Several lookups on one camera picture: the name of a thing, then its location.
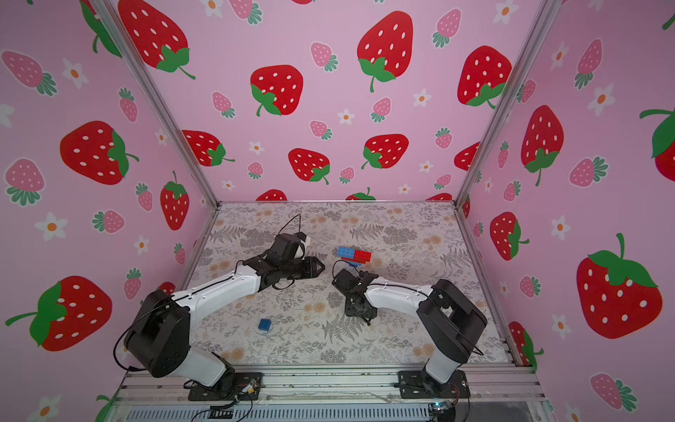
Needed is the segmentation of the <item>red 2x4 brick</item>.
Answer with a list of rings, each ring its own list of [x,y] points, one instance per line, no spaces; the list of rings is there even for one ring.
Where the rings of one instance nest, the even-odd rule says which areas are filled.
[[[353,261],[360,264],[367,264],[372,260],[372,253],[367,251],[355,250],[353,253]]]

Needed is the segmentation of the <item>light blue 2x4 brick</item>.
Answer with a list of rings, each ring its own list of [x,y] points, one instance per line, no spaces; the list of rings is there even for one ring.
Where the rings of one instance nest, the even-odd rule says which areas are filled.
[[[353,248],[347,248],[343,246],[337,248],[337,256],[339,256],[339,258],[342,258],[343,260],[355,262],[355,253],[356,251]]]

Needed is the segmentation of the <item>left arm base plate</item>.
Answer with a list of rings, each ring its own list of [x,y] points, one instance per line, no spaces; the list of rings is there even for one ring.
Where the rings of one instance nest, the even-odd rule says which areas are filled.
[[[189,388],[188,401],[257,401],[263,382],[263,373],[260,372],[226,372],[214,386],[204,386],[192,381]]]

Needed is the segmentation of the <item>blue 2x2 brick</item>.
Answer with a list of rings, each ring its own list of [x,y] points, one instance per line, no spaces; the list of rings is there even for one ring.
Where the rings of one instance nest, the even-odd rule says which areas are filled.
[[[268,318],[262,318],[258,324],[260,332],[269,332],[272,328],[272,321]]]

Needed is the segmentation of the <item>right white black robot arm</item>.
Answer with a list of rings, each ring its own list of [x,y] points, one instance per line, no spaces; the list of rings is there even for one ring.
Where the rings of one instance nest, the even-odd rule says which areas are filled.
[[[346,316],[368,325],[380,309],[418,318],[436,347],[423,369],[427,390],[447,384],[473,353],[483,354],[478,341],[487,318],[451,281],[440,279],[413,288],[377,274],[342,269],[334,275],[332,286],[346,299]]]

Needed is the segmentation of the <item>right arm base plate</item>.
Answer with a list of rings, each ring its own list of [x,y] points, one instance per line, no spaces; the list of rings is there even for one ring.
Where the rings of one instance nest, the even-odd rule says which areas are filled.
[[[399,371],[395,387],[403,399],[464,399],[470,398],[466,374],[455,370],[449,380],[439,383],[425,371]]]

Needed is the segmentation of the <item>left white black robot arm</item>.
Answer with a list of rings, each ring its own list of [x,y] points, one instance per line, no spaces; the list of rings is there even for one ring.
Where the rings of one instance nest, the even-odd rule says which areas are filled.
[[[226,397],[235,388],[235,370],[217,353],[191,346],[191,330],[226,305],[281,281],[316,279],[325,264],[306,254],[307,240],[302,232],[279,234],[270,248],[240,260],[225,276],[173,294],[149,294],[121,336],[123,346],[154,378],[183,377]]]

